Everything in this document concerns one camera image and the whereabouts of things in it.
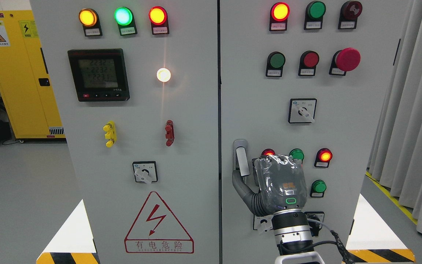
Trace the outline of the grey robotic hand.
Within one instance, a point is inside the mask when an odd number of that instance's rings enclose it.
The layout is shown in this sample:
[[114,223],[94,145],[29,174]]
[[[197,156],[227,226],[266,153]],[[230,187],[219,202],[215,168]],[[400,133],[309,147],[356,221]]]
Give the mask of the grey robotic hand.
[[239,170],[233,171],[232,183],[252,214],[272,215],[285,209],[302,209],[307,201],[303,161],[291,155],[266,155],[253,161],[260,192],[253,192]]

